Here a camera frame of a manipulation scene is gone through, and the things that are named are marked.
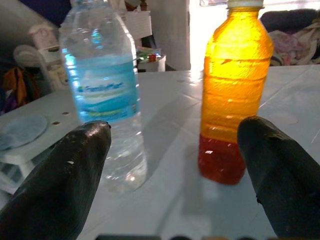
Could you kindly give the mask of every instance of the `blue bottle label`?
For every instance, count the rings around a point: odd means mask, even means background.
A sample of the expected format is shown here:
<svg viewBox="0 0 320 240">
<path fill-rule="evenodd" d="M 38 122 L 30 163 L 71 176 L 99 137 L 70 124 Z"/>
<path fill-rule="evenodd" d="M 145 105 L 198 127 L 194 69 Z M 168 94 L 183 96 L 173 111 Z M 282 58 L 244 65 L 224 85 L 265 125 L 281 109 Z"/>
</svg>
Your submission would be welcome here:
<svg viewBox="0 0 320 240">
<path fill-rule="evenodd" d="M 83 66 L 67 69 L 82 122 L 103 120 L 112 123 L 139 112 L 133 62 L 107 67 Z"/>
</svg>

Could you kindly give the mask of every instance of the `bottle cap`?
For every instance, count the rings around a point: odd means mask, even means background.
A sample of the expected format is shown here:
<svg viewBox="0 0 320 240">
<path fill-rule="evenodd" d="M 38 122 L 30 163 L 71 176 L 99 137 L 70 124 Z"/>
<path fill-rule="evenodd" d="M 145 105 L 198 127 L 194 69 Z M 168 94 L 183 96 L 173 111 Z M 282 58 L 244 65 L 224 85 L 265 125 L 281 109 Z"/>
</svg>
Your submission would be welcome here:
<svg viewBox="0 0 320 240">
<path fill-rule="evenodd" d="M 258 7 L 264 6 L 264 0 L 228 0 L 229 8 L 241 8 L 241 7 Z"/>
</svg>

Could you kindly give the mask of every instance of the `plastic bottle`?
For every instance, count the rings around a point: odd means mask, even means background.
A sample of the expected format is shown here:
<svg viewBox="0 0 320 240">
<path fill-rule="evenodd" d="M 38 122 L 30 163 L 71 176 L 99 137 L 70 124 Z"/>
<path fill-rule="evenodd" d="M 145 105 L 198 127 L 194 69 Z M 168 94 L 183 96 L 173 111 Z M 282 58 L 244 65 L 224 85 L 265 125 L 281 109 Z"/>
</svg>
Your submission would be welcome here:
<svg viewBox="0 0 320 240">
<path fill-rule="evenodd" d="M 229 0 L 228 18 L 206 47 L 198 167 L 223 184 L 237 184 L 245 173 L 237 129 L 257 114 L 273 54 L 258 20 L 262 7 L 263 0 Z"/>
<path fill-rule="evenodd" d="M 111 124 L 100 183 L 113 192 L 133 191 L 147 174 L 134 41 L 107 1 L 74 3 L 60 29 L 60 48 L 78 118 Z"/>
</svg>

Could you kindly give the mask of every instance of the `water bottle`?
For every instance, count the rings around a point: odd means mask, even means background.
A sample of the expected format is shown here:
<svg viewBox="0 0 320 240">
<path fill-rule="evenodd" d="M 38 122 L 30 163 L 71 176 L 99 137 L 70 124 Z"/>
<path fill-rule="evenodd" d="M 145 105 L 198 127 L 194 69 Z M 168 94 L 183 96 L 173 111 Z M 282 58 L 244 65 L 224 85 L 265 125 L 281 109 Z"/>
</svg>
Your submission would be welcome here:
<svg viewBox="0 0 320 240">
<path fill-rule="evenodd" d="M 111 124 L 101 185 L 133 191 L 147 174 L 134 40 L 106 0 L 76 0 L 60 29 L 61 57 L 78 118 Z"/>
</svg>

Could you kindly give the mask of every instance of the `table surface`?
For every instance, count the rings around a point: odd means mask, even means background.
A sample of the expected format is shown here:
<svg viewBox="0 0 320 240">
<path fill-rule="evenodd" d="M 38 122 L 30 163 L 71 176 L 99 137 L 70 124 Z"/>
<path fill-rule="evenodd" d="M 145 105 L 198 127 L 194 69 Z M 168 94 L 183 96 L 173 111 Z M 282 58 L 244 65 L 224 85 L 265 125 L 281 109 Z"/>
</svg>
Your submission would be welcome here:
<svg viewBox="0 0 320 240">
<path fill-rule="evenodd" d="M 29 144 L 1 151 L 0 163 L 25 164 L 80 124 L 76 117 L 76 109 L 70 92 L 62 90 L 2 115 L 0 117 L 0 129 L 15 118 L 33 114 L 40 114 L 47 119 L 48 126 L 45 132 Z"/>
<path fill-rule="evenodd" d="M 157 235 L 164 240 L 176 235 L 274 237 L 247 172 L 235 186 L 199 175 L 202 76 L 190 71 L 138 76 L 149 179 L 135 192 L 122 195 L 99 188 L 78 240 L 94 240 L 103 233 Z M 320 65 L 271 67 L 258 113 L 296 139 L 318 162 L 319 93 Z M 69 93 L 53 95 L 50 98 L 59 96 L 65 104 L 57 104 L 58 100 L 51 109 L 64 112 L 71 104 Z"/>
</svg>

